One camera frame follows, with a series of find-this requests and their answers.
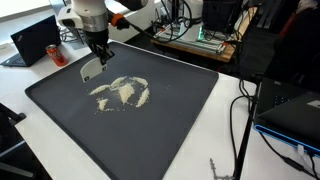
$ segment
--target black tray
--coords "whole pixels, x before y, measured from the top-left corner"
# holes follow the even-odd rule
[[[115,42],[110,48],[115,56],[108,61],[107,71],[89,82],[82,82],[80,69],[93,54],[35,83],[26,94],[111,179],[161,179],[218,74]],[[136,108],[123,106],[116,92],[88,95],[97,86],[122,76],[145,78],[151,93],[149,102]],[[142,86],[135,88],[137,93],[143,90]],[[109,98],[115,111],[97,112],[99,97]]]

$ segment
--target black cable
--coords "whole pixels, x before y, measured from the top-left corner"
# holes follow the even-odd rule
[[[161,0],[161,3],[162,3],[162,6],[164,7],[164,9],[165,9],[165,11],[167,13],[167,16],[168,16],[168,19],[169,19],[169,22],[170,22],[170,31],[171,31],[171,33],[170,33],[169,41],[171,41],[172,36],[173,36],[173,27],[172,27],[172,22],[171,22],[171,16],[170,16],[169,11],[167,9],[167,6],[164,4],[163,0]]]
[[[314,164],[314,161],[313,161],[313,156],[311,154],[309,154],[309,157],[310,157],[310,160],[311,160],[311,163],[312,163],[312,171],[314,173],[314,176],[315,176],[316,180],[319,180],[318,174],[316,172],[316,167],[315,167],[315,164]]]
[[[190,6],[188,5],[188,3],[186,3],[185,0],[181,0],[181,1],[186,5],[186,7],[187,7],[187,9],[188,9],[188,11],[189,11],[190,19],[192,19],[192,12],[191,12]],[[152,39],[152,40],[154,40],[154,41],[157,41],[157,42],[159,42],[159,43],[169,43],[169,42],[175,41],[175,40],[181,38],[183,35],[185,35],[185,34],[187,33],[187,31],[189,30],[189,26],[188,26],[187,29],[186,29],[182,34],[180,34],[178,37],[173,38],[173,39],[168,40],[168,41],[162,41],[162,40],[160,40],[160,39],[154,38],[153,35],[147,33],[146,31],[144,31],[144,30],[142,30],[141,28],[139,28],[138,26],[132,24],[132,23],[129,22],[128,20],[125,19],[125,21],[126,21],[127,23],[129,23],[129,24],[130,24],[134,29],[136,29],[138,32],[142,33],[143,35],[147,36],[148,38],[150,38],[150,39]]]
[[[239,96],[237,98],[235,98],[230,106],[230,135],[231,135],[231,141],[232,141],[232,149],[233,149],[233,158],[234,158],[234,174],[237,174],[237,163],[238,163],[238,157],[237,157],[237,150],[236,150],[236,145],[234,142],[234,137],[233,137],[233,129],[232,129],[232,108],[233,108],[233,104],[240,98],[243,98],[246,96]]]

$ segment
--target robotic arm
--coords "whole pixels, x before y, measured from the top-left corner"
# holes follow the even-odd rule
[[[101,65],[114,56],[109,50],[108,24],[118,29],[129,28],[124,17],[109,11],[105,0],[71,0],[71,7],[61,9],[58,21],[62,26],[83,29],[85,41],[91,51],[99,58]],[[148,0],[116,0],[131,11],[136,11],[147,5]]]

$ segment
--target white table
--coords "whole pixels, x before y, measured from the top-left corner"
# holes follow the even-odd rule
[[[74,51],[65,44],[61,45],[60,49],[70,63],[90,52],[88,48]],[[12,54],[14,52],[2,54],[0,61]],[[27,87],[59,69],[61,68],[55,66],[48,56],[30,68],[0,67],[0,102],[17,113],[24,112],[27,115],[16,128],[53,179],[109,179],[24,93]],[[232,175],[234,161],[229,132],[229,108],[231,101],[240,95],[238,83],[238,79],[220,74],[216,86],[164,179],[213,180],[210,158],[217,167],[218,175]],[[245,87],[250,94],[256,89],[254,84],[248,82]],[[248,118],[245,99],[235,103],[233,116],[236,117],[234,134],[239,150]]]

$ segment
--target computer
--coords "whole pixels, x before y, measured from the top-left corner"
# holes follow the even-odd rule
[[[50,16],[13,35],[11,38],[17,47],[16,54],[1,63],[3,66],[30,67],[46,55],[46,46],[61,44],[59,29],[54,16]]]
[[[258,94],[254,129],[320,156],[320,95],[266,78]]]

